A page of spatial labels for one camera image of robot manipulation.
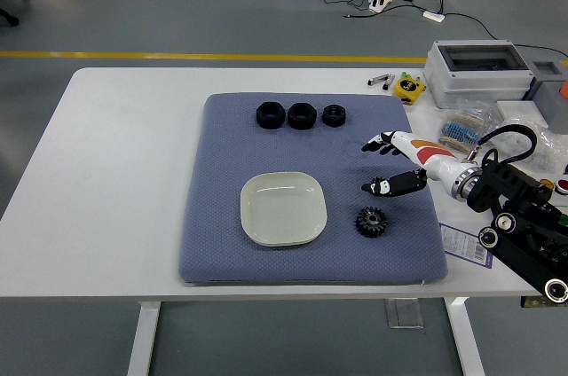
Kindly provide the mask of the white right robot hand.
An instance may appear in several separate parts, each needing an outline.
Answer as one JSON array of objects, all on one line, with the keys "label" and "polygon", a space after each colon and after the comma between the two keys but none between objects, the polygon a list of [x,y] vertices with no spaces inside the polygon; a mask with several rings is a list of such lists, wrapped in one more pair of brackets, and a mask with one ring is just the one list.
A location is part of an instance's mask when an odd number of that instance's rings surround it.
[{"label": "white right robot hand", "polygon": [[377,197],[397,197],[423,189],[427,181],[439,181],[454,199],[462,198],[465,182],[476,172],[471,163],[462,163],[444,146],[420,139],[415,134],[403,131],[380,133],[371,138],[362,148],[363,152],[379,152],[385,155],[404,155],[419,166],[418,169],[390,178],[374,178],[363,184],[361,190]]}]

